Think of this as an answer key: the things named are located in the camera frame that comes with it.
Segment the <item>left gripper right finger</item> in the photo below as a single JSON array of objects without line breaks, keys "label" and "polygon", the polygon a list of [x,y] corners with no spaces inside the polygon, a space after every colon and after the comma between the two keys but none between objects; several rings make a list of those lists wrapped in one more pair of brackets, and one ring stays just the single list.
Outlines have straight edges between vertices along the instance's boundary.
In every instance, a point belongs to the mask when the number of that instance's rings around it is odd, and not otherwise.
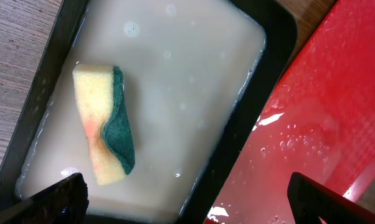
[{"label": "left gripper right finger", "polygon": [[299,172],[290,177],[287,197],[296,224],[375,223],[375,214]]}]

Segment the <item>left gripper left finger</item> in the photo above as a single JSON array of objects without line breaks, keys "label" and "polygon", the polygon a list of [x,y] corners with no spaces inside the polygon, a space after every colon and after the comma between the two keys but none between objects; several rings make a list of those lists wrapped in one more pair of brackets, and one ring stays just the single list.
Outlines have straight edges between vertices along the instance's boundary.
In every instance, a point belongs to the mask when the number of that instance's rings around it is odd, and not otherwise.
[{"label": "left gripper left finger", "polygon": [[81,224],[88,208],[88,187],[74,173],[0,212],[0,224]]}]

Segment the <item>green yellow scrub sponge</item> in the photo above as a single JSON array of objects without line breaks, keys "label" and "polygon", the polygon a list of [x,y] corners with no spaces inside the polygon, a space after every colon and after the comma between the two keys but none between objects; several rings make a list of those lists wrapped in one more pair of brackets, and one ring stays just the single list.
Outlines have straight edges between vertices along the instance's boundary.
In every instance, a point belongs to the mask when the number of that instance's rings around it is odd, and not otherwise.
[{"label": "green yellow scrub sponge", "polygon": [[135,166],[123,73],[113,65],[78,64],[72,76],[96,182],[98,185],[118,182]]}]

